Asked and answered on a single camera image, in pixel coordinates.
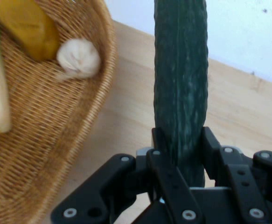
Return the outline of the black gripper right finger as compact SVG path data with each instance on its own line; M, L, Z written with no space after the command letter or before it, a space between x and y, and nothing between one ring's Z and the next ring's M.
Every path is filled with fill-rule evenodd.
M229 190L235 217L242 224L272 224L272 151L247 157L222 146L209 127L201 135L201 160L216 187Z

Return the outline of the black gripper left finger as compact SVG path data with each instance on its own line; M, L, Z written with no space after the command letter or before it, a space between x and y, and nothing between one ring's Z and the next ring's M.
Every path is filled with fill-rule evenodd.
M54 224L112 224L146 192L151 217L172 224L202 224L204 217L179 169L169 159L163 132L152 129L153 147L136 157L116 154L51 212Z

